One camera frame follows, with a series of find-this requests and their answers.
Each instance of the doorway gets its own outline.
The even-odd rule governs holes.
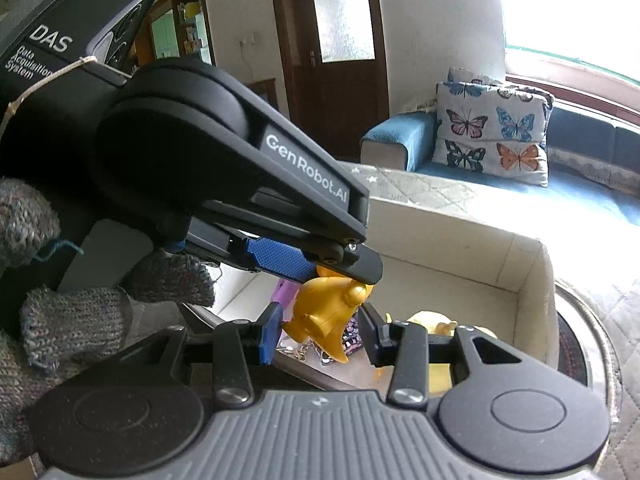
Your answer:
[[[380,0],[273,0],[289,114],[337,158],[389,117]]]
[[[206,0],[158,0],[131,55],[138,66],[163,57],[194,56],[215,65]]]

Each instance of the wooden door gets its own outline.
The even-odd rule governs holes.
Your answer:
[[[273,0],[292,121],[329,153],[358,160],[388,118],[379,0]]]

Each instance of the window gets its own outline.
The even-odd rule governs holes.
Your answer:
[[[507,48],[561,57],[640,85],[640,0],[502,0]]]

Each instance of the string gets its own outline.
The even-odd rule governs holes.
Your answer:
[[[86,56],[81,57],[77,61],[74,61],[67,66],[62,67],[60,70],[53,72],[46,76],[45,78],[38,81],[36,84],[31,85],[27,88],[20,97],[18,97],[15,101],[8,104],[6,108],[6,112],[4,113],[4,117],[2,118],[2,123],[0,123],[0,140],[2,140],[2,135],[4,135],[4,131],[6,130],[7,125],[11,118],[16,114],[20,105],[24,102],[24,100],[29,97],[34,92],[40,90],[44,85],[52,82],[53,80],[59,78],[60,76],[65,75],[66,73],[71,72],[72,70],[78,68],[79,66],[86,65],[87,63],[97,62],[98,59],[95,56]]]
[[[71,240],[56,240],[56,242],[51,246],[49,252],[45,256],[38,256],[37,254],[33,257],[38,262],[48,262],[51,257],[58,252],[58,249],[63,247],[71,247],[76,253],[82,255],[84,254],[84,250],[81,247],[78,247]]]

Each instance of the gray glove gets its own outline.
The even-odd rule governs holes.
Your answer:
[[[209,267],[190,254],[154,251],[133,268],[122,286],[132,298],[145,303],[211,306],[215,300]]]
[[[22,344],[31,366],[52,373],[71,359],[91,363],[114,355],[130,318],[129,298],[122,290],[57,294],[43,286],[22,305]]]
[[[80,370],[79,365],[67,363],[55,375],[47,375],[30,367],[20,343],[0,332],[0,464],[19,462],[34,452],[30,407]]]
[[[58,215],[39,191],[20,180],[0,179],[0,265],[27,265],[59,236]]]

